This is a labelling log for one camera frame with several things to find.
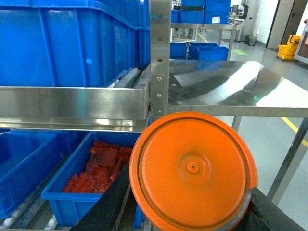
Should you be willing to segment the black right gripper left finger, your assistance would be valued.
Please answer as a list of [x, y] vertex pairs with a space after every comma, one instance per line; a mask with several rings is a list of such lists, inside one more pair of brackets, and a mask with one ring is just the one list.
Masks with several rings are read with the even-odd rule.
[[126, 164], [98, 202], [78, 221], [72, 231], [117, 231], [132, 195], [129, 164]]

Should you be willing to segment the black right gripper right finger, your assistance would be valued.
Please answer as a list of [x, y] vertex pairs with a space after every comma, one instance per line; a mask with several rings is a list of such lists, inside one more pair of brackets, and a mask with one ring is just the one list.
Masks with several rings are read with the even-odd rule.
[[237, 225], [238, 231], [302, 231], [303, 228], [283, 213], [259, 189], [252, 190], [248, 209]]

